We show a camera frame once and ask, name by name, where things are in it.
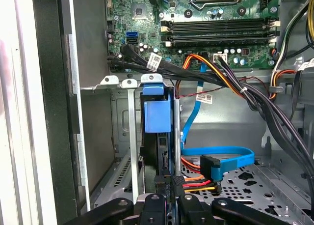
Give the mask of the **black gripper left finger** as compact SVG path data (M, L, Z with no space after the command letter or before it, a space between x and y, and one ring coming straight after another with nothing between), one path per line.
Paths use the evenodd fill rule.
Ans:
M127 198L113 199L68 222L67 225L164 225L166 199L148 194L143 201L133 203Z

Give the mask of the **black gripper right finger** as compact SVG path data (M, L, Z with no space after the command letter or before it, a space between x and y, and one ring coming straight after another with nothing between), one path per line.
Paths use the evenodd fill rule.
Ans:
M200 201L193 194L178 199L181 225L287 225L238 201L219 197L211 204Z

